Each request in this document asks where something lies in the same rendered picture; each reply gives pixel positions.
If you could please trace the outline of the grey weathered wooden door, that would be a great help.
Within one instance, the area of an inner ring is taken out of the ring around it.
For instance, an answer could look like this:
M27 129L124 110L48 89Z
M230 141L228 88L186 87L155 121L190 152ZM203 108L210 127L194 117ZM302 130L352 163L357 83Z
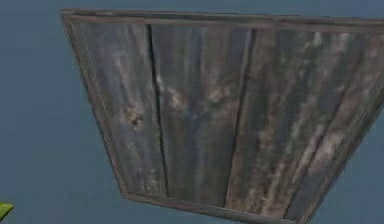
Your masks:
M384 18L64 9L121 195L310 224L384 106Z

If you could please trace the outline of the green house plant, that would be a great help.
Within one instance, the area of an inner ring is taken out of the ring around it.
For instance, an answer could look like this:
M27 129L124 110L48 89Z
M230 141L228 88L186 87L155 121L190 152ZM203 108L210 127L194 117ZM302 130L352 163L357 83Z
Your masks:
M9 203L0 202L0 222L12 211L14 206Z

